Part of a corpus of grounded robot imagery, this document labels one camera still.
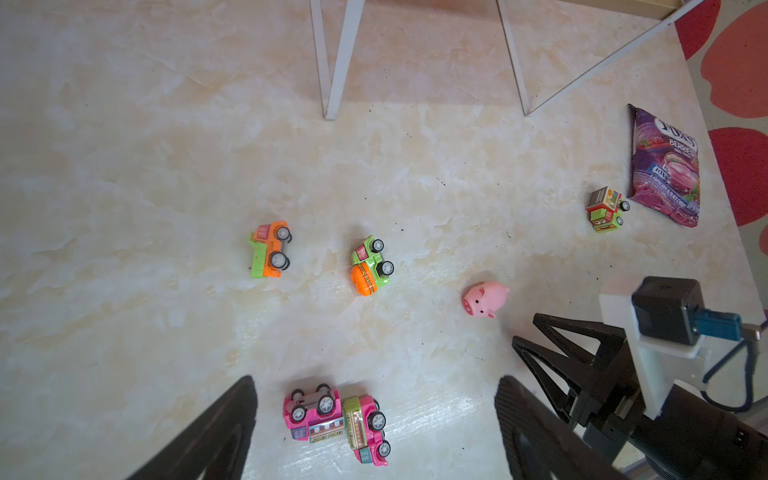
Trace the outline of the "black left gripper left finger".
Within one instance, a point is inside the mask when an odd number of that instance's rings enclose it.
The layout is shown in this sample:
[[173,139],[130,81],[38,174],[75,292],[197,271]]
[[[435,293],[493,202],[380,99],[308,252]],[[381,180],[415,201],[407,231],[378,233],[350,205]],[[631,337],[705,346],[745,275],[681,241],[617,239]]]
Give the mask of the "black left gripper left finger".
[[240,479],[256,426],[253,378],[235,382],[133,479]]

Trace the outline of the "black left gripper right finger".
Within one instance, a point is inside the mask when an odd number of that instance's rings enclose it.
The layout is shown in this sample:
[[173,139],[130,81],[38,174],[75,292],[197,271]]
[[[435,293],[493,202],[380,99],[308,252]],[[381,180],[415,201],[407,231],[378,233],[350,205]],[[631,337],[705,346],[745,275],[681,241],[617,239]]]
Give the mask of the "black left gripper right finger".
[[623,477],[516,378],[500,378],[494,406],[514,479]]

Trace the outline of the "pink pig toy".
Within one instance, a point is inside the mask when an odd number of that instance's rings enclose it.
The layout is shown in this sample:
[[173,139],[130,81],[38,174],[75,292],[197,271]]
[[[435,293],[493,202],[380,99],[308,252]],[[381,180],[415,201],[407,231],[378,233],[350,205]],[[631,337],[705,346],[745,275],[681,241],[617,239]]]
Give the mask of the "pink pig toy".
[[479,283],[463,296],[463,308],[470,316],[494,318],[505,305],[509,292],[509,287],[496,281]]

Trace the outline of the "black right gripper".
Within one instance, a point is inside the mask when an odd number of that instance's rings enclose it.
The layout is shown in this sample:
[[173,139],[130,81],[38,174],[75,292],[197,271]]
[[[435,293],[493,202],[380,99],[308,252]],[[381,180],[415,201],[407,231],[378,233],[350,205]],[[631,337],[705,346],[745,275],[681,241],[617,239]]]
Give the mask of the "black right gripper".
[[[647,417],[624,330],[601,322],[537,313],[533,325],[563,353],[520,336],[512,347],[558,418],[582,426],[605,460],[626,443],[669,479],[764,479],[767,437],[734,413],[674,386],[659,414]],[[592,354],[563,335],[598,341]]]

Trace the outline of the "multicolour toy car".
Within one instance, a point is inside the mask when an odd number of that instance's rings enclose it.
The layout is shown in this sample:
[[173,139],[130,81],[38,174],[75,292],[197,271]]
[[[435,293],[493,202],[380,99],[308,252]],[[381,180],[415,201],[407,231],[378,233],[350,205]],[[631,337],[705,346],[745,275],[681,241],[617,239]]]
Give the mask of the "multicolour toy car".
[[605,186],[590,194],[585,210],[597,232],[617,230],[624,224],[623,214],[631,209],[630,203],[617,190]]

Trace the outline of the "wooden two-tier shelf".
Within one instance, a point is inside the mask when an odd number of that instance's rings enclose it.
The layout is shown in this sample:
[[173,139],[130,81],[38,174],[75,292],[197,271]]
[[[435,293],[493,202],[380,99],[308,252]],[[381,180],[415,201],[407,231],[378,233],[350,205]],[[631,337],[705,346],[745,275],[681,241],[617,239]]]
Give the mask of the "wooden two-tier shelf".
[[692,1],[313,1],[320,113],[355,102],[499,104],[531,116]]

